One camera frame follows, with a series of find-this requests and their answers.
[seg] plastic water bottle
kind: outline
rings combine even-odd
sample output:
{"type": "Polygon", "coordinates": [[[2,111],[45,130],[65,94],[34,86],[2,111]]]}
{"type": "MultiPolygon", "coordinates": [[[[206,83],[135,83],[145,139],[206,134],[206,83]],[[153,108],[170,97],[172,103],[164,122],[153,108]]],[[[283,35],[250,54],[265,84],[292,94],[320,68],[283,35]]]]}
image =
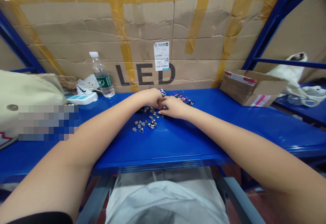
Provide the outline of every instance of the plastic water bottle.
{"type": "Polygon", "coordinates": [[[99,87],[105,97],[113,97],[115,95],[114,88],[109,76],[109,72],[105,69],[104,65],[98,57],[97,52],[89,52],[93,59],[94,75],[98,81],[99,87]]]}

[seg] yellow packing tape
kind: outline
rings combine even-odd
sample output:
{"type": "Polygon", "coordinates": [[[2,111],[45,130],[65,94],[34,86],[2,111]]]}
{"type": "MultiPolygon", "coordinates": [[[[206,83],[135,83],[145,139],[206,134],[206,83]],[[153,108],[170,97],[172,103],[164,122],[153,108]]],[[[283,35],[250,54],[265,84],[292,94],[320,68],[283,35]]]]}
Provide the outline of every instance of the yellow packing tape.
{"type": "Polygon", "coordinates": [[[116,0],[111,4],[112,17],[114,19],[115,30],[118,37],[122,40],[120,43],[121,54],[125,63],[131,92],[138,92],[136,84],[136,75],[133,68],[129,39],[126,32],[126,23],[123,12],[123,2],[116,0]]]}
{"type": "MultiPolygon", "coordinates": [[[[126,24],[124,20],[124,4],[142,4],[142,3],[158,3],[158,2],[168,2],[168,1],[177,1],[177,0],[2,0],[3,2],[10,3],[12,5],[11,10],[14,12],[15,16],[20,19],[20,24],[24,26],[25,31],[31,37],[33,42],[39,48],[39,50],[46,56],[46,58],[52,63],[52,65],[59,71],[61,70],[60,66],[57,64],[56,60],[49,52],[49,50],[41,43],[38,35],[31,27],[30,23],[26,19],[22,10],[20,9],[20,4],[34,4],[42,2],[101,2],[101,3],[110,3],[112,16],[114,18],[116,32],[118,37],[121,39],[121,53],[124,59],[125,67],[128,74],[128,79],[131,84],[132,91],[138,91],[136,85],[136,78],[134,73],[134,68],[132,64],[132,57],[130,51],[130,45],[128,36],[126,33],[126,24]]],[[[264,2],[263,10],[260,14],[260,17],[263,20],[266,20],[270,14],[270,11],[273,9],[277,0],[262,0],[264,2]]],[[[236,0],[235,5],[232,10],[231,19],[229,21],[226,36],[223,45],[223,54],[220,62],[220,68],[218,75],[216,77],[216,82],[220,81],[225,69],[226,60],[228,60],[232,48],[236,42],[237,36],[242,29],[242,22],[247,16],[249,7],[252,0],[236,0]]],[[[194,18],[189,30],[188,40],[186,43],[185,52],[192,54],[194,50],[194,45],[196,38],[199,35],[199,31],[205,16],[205,12],[208,6],[209,0],[198,0],[194,18]]]]}
{"type": "Polygon", "coordinates": [[[52,66],[57,70],[60,75],[65,75],[65,72],[60,67],[52,53],[48,50],[48,48],[42,43],[40,37],[32,28],[30,22],[26,18],[22,9],[19,5],[14,2],[5,1],[6,6],[11,10],[19,24],[23,27],[24,31],[31,38],[33,44],[40,50],[40,52],[44,55],[44,57],[52,64],[52,66]]]}

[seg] chair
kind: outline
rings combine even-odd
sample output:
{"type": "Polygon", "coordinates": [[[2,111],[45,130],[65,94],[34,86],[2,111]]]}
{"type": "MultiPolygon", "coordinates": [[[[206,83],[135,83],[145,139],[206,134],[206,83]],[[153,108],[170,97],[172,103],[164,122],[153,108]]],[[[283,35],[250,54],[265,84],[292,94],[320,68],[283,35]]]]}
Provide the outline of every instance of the chair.
{"type": "MultiPolygon", "coordinates": [[[[112,193],[115,177],[101,177],[82,212],[77,219],[76,224],[96,224],[99,214],[102,210],[105,198],[112,193]]],[[[221,177],[215,179],[216,187],[226,204],[226,195],[231,200],[242,223],[245,224],[266,224],[256,208],[253,206],[245,192],[233,177],[221,177]]]]}

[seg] green bottle label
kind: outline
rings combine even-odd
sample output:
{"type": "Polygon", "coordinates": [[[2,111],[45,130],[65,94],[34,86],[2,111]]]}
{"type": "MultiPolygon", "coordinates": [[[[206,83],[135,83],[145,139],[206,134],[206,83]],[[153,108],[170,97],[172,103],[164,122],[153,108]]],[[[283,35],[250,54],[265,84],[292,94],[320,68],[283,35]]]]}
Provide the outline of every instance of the green bottle label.
{"type": "Polygon", "coordinates": [[[96,79],[98,81],[100,88],[108,88],[108,87],[112,86],[110,76],[99,77],[96,79]]]}

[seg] person's arm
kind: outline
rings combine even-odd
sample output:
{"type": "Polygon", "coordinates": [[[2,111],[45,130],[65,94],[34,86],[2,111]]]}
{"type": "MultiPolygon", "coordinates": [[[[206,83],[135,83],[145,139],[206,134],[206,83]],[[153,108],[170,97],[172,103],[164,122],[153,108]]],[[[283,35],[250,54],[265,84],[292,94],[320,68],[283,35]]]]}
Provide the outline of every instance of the person's arm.
{"type": "Polygon", "coordinates": [[[67,213],[75,221],[95,162],[138,109],[158,108],[161,98],[154,88],[133,94],[56,144],[0,206],[0,223],[47,211],[67,213]]]}
{"type": "Polygon", "coordinates": [[[184,119],[218,144],[257,180],[294,223],[326,223],[326,179],[276,144],[190,107],[175,97],[164,97],[159,114],[184,119]]]}

